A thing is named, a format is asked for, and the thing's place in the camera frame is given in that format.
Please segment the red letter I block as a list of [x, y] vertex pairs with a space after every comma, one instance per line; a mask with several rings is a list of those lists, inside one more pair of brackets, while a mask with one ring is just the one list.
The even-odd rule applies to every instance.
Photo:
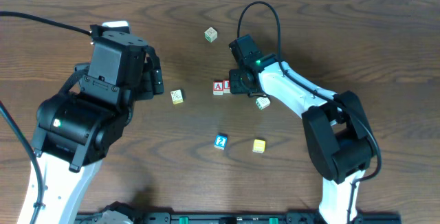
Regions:
[[223, 81], [223, 92], [230, 93], [230, 81], [229, 80]]

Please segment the red letter A block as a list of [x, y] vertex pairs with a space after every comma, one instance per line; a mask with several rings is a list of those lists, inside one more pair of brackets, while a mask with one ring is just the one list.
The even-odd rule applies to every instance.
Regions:
[[223, 82], [214, 81], [212, 90], [214, 95], [223, 95]]

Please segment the blue number 2 block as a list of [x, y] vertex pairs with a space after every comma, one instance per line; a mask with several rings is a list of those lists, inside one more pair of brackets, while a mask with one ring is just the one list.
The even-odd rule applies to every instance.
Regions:
[[227, 142], [228, 142], [228, 138], [226, 136], [217, 135], [214, 141], [214, 147], [224, 150]]

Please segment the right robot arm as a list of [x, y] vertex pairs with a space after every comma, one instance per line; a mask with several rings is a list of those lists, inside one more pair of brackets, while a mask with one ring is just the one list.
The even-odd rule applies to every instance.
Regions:
[[230, 70], [233, 94], [264, 93], [302, 120], [307, 150], [323, 178], [318, 211], [326, 223], [351, 223], [357, 216], [358, 185], [379, 148], [360, 99], [318, 87], [276, 54], [263, 55], [249, 35], [229, 44], [239, 66]]

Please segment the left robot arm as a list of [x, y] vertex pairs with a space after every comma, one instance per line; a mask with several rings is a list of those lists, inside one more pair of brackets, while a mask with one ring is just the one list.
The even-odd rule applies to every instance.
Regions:
[[73, 223], [110, 145], [122, 137], [137, 101], [164, 92], [160, 59], [126, 21], [91, 26], [93, 55], [74, 67], [36, 112], [31, 172], [19, 223]]

